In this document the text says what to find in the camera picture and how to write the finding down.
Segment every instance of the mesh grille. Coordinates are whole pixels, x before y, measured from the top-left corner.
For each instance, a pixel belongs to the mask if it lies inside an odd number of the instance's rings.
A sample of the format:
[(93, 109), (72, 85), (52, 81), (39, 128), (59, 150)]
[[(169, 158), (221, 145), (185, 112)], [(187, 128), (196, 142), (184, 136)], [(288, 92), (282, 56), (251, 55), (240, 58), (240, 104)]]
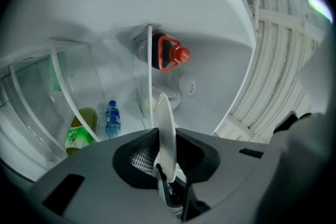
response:
[(153, 134), (131, 152), (131, 164), (140, 171), (153, 175), (154, 161), (159, 149), (159, 136)]

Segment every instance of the green label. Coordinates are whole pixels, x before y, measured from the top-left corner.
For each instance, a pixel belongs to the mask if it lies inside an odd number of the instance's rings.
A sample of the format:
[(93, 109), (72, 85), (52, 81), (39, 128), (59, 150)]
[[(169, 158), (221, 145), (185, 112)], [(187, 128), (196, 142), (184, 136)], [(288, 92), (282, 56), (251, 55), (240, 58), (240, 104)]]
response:
[(84, 126), (70, 128), (65, 141), (65, 149), (69, 147), (82, 148), (93, 144), (93, 137)]

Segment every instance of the red bottle cap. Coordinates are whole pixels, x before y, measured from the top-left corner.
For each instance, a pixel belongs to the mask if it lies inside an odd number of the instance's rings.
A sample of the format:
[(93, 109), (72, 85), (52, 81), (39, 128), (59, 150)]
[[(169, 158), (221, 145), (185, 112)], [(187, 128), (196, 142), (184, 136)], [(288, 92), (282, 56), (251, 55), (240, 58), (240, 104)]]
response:
[(190, 51), (187, 48), (179, 47), (175, 50), (174, 58), (178, 62), (188, 62), (190, 57)]

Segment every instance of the green bottle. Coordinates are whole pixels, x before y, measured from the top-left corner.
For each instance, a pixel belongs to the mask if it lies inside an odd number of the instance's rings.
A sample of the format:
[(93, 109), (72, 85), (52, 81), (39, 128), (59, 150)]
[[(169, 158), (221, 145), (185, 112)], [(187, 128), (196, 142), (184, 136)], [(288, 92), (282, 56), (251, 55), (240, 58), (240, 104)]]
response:
[[(78, 112), (83, 117), (85, 122), (90, 126), (90, 128), (93, 131), (96, 131), (98, 117), (94, 109), (84, 108), (80, 109)], [(93, 144), (93, 142), (93, 137), (89, 134), (85, 127), (82, 126), (78, 118), (75, 116), (65, 141), (65, 150), (67, 154), (70, 156), (82, 147)]]

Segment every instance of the light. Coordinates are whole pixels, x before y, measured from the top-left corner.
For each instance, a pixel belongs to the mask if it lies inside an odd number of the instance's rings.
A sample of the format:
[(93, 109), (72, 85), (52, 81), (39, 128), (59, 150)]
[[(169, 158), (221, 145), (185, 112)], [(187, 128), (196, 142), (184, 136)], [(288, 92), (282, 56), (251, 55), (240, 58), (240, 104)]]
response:
[(321, 0), (308, 0), (308, 4), (311, 8), (315, 9), (318, 13), (322, 14), (331, 23), (333, 22), (331, 12), (326, 4)]

